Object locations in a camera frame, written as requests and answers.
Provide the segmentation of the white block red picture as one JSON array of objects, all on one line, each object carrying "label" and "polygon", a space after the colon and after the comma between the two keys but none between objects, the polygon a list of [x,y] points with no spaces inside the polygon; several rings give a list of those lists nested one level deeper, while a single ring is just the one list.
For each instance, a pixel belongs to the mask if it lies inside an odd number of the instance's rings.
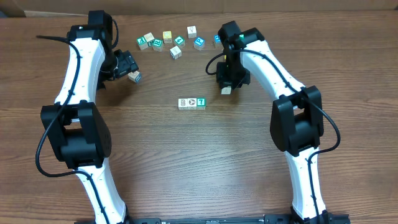
[{"label": "white block red picture", "polygon": [[230,86],[226,86],[221,89],[221,94],[222,95],[230,95],[232,92],[232,88]]}]

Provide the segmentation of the green number seven block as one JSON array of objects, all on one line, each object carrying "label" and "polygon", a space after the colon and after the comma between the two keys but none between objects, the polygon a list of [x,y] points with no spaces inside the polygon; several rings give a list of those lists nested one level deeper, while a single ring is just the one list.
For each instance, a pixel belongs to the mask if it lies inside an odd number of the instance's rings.
[{"label": "green number seven block", "polygon": [[205,98],[197,98],[197,109],[198,110],[206,109],[206,99]]}]

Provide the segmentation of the white block dark round picture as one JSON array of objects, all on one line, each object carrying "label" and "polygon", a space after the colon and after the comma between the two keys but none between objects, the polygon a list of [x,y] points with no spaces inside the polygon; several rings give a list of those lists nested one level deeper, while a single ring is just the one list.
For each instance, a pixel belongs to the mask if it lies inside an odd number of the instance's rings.
[{"label": "white block dark round picture", "polygon": [[197,109],[197,99],[196,98],[187,98],[187,109],[188,110]]}]

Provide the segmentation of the white block owl picture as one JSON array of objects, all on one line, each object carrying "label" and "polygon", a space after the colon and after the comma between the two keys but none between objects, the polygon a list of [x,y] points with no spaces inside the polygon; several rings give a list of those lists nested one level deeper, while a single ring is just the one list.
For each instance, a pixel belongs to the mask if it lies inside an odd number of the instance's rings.
[{"label": "white block owl picture", "polygon": [[178,99],[178,109],[179,110],[186,110],[187,106],[187,99],[186,98],[179,98]]}]

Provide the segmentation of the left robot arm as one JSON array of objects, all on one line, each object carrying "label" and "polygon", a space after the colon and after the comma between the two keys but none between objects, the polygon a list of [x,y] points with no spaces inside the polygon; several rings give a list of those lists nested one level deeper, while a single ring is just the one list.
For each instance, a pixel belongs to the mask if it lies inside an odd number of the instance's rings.
[{"label": "left robot arm", "polygon": [[109,166],[111,133],[95,104],[105,81],[125,75],[136,83],[141,79],[131,53],[116,49],[118,37],[116,21],[103,10],[90,11],[87,24],[55,37],[68,44],[70,58],[55,103],[40,113],[45,131],[38,146],[48,139],[55,157],[69,169],[64,174],[80,179],[95,211],[94,223],[132,222]]}]

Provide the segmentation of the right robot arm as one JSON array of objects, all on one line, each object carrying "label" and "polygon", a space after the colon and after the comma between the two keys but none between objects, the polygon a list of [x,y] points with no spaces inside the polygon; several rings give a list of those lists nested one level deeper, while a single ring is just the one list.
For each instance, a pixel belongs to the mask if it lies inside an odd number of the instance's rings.
[{"label": "right robot arm", "polygon": [[320,91],[297,81],[276,59],[257,28],[241,31],[231,21],[221,26],[218,36],[225,60],[217,63],[214,75],[222,94],[249,84],[254,77],[272,100],[270,133],[289,165],[292,222],[327,223],[316,155],[324,133]]}]

